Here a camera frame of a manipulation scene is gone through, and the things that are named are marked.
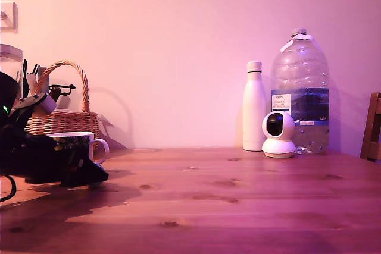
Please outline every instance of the white camera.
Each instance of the white camera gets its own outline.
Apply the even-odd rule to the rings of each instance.
[[[273,111],[262,122],[262,131],[267,137],[262,151],[268,157],[290,158],[296,151],[291,137],[295,132],[295,122],[288,113]]]

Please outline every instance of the wooden table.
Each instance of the wooden table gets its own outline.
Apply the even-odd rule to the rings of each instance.
[[[1,254],[381,253],[374,162],[218,148],[121,151],[103,166],[95,190],[17,180]]]

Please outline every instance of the bottle cap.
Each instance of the bottle cap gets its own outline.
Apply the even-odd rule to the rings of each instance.
[[[291,37],[296,36],[297,34],[305,34],[307,35],[306,28],[296,28],[291,31]]]
[[[262,71],[262,62],[248,62],[248,72],[250,71]]]

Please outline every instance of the blue label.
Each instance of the blue label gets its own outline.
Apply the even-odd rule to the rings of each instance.
[[[291,102],[285,106],[275,103],[276,95],[284,95]],[[271,92],[272,111],[291,112],[296,125],[328,125],[329,123],[329,90],[323,88],[282,89]]]

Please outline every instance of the white container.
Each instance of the white container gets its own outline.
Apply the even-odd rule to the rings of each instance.
[[[266,116],[266,95],[262,83],[262,63],[248,62],[248,81],[243,93],[243,149],[261,151],[266,139],[262,121]]]
[[[296,152],[321,153],[329,139],[328,64],[305,29],[292,31],[271,74],[272,111],[289,113],[296,124]]]

